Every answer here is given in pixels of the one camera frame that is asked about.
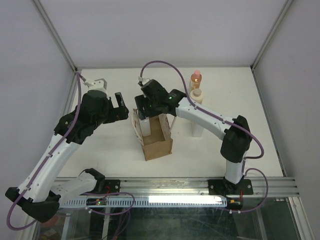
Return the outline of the orange bottle pink cap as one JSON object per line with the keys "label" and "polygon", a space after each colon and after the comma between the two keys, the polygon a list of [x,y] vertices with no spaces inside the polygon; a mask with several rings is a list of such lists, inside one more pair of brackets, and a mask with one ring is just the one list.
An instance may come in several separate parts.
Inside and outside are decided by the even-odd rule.
{"label": "orange bottle pink cap", "polygon": [[194,73],[190,76],[189,81],[189,92],[195,89],[200,88],[200,84],[202,81],[202,74],[200,70],[195,70]]}

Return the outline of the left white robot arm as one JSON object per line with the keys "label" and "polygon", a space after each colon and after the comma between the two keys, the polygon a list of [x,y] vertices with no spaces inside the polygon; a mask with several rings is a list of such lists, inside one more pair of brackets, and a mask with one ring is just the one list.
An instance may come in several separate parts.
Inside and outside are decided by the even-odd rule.
{"label": "left white robot arm", "polygon": [[94,168],[83,170],[77,178],[64,184],[54,186],[53,183],[73,153],[100,125],[129,117],[122,94],[114,95],[117,107],[105,92],[85,93],[74,111],[60,118],[46,152],[31,174],[18,187],[8,188],[5,196],[27,215],[45,223],[61,205],[81,194],[106,193],[105,176]]}

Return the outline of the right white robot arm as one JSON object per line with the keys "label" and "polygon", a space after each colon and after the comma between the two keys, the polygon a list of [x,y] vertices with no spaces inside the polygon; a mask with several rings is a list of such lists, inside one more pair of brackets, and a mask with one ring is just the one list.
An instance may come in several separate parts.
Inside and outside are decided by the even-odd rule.
{"label": "right white robot arm", "polygon": [[213,133],[222,141],[220,154],[226,160],[225,174],[216,192],[231,195],[239,191],[244,179],[245,157],[252,141],[246,118],[241,115],[237,118],[218,116],[209,109],[201,108],[180,90],[167,91],[155,79],[142,78],[138,84],[142,91],[134,98],[138,117],[144,120],[161,114],[172,115]]}

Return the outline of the white bottle grey cap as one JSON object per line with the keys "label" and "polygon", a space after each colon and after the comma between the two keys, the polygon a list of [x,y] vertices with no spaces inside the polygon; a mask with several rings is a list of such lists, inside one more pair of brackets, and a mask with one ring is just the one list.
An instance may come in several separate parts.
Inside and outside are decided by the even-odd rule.
{"label": "white bottle grey cap", "polygon": [[201,137],[203,134],[203,131],[204,131],[204,128],[202,126],[198,125],[195,122],[191,123],[191,132],[193,137],[195,138]]}
{"label": "white bottle grey cap", "polygon": [[146,117],[145,119],[140,119],[139,124],[140,124],[140,129],[143,137],[148,137],[152,134],[149,117]]}

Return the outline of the cream tube beige cap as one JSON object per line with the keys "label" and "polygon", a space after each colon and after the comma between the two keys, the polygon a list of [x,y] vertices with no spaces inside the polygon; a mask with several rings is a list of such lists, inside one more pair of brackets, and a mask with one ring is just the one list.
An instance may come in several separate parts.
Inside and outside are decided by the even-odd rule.
{"label": "cream tube beige cap", "polygon": [[193,101],[197,102],[198,104],[203,103],[204,94],[200,88],[195,88],[190,92],[190,97]]}

